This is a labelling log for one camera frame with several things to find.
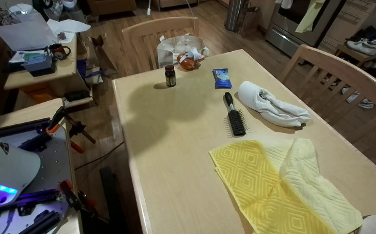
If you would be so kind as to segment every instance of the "white towel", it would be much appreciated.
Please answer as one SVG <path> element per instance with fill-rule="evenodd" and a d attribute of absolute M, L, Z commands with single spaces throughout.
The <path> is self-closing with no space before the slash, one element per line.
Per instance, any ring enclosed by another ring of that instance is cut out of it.
<path fill-rule="evenodd" d="M 306 110 L 278 100 L 275 95 L 249 81 L 241 84 L 239 97 L 244 104 L 275 125 L 304 128 L 310 120 Z"/>
<path fill-rule="evenodd" d="M 291 9 L 293 6 L 293 0 L 276 0 L 276 4 L 281 4 L 283 9 Z"/>

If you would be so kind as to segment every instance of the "chair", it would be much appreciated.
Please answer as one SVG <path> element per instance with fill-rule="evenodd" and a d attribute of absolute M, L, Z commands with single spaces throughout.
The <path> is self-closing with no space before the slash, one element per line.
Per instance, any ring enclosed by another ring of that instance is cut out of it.
<path fill-rule="evenodd" d="M 298 65 L 302 61 L 313 68 L 306 71 L 306 76 L 296 76 L 296 72 L 305 71 Z M 376 130 L 376 78 L 356 65 L 304 45 L 287 65 L 280 81 L 287 86 L 297 84 L 297 89 L 291 90 L 352 143 L 360 143 Z M 373 110 L 360 108 L 365 99 L 374 103 Z"/>
<path fill-rule="evenodd" d="M 132 74 L 159 68 L 158 45 L 162 35 L 172 38 L 188 33 L 199 35 L 197 17 L 158 19 L 124 29 L 124 48 Z"/>

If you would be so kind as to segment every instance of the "floor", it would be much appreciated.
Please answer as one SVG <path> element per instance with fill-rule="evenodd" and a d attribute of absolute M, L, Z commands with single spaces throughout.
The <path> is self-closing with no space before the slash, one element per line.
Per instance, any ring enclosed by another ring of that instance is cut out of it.
<path fill-rule="evenodd" d="M 164 12 L 153 9 L 151 16 L 146 16 L 146 2 L 140 2 L 140 9 L 134 12 L 136 16 L 118 15 L 101 19 L 99 22 L 93 24 L 90 33 L 85 34 L 85 37 L 98 37 L 101 34 L 107 35 L 105 50 L 116 67 L 116 78 L 125 77 L 128 69 L 125 65 L 124 50 L 121 47 L 121 29 L 142 21 L 167 16 L 194 15 L 199 17 L 199 35 L 206 42 L 211 55 L 242 48 L 275 77 L 280 76 L 281 71 L 291 60 L 288 56 L 268 45 L 265 41 L 263 34 L 258 30 L 249 30 L 248 33 L 241 34 L 227 32 L 224 21 L 228 11 L 227 7 L 218 2 L 201 2 L 199 6 L 193 7 L 192 11 L 189 8 L 176 8 Z M 86 150 L 85 154 L 73 152 L 77 186 L 97 202 L 99 215 L 108 220 L 108 207 L 106 204 L 99 178 L 99 169 L 110 167 L 118 176 L 118 189 L 120 195 L 125 197 L 123 203 L 125 204 L 127 214 L 136 217 L 136 202 L 132 197 L 131 177 L 128 168 L 125 167 L 128 159 L 125 145 L 121 145 L 124 143 L 124 138 L 116 102 L 111 89 L 111 80 L 106 80 L 105 84 L 95 86 L 94 97 L 98 106 L 73 113 L 73 117 L 82 121 L 90 136 L 98 141 L 97 145 L 93 145 L 82 136 L 73 138 L 76 143 Z M 370 152 L 369 158 L 376 163 L 376 152 Z M 132 227 L 136 227 L 134 229 L 137 232 L 138 228 L 136 220 L 131 219 L 131 223 Z"/>

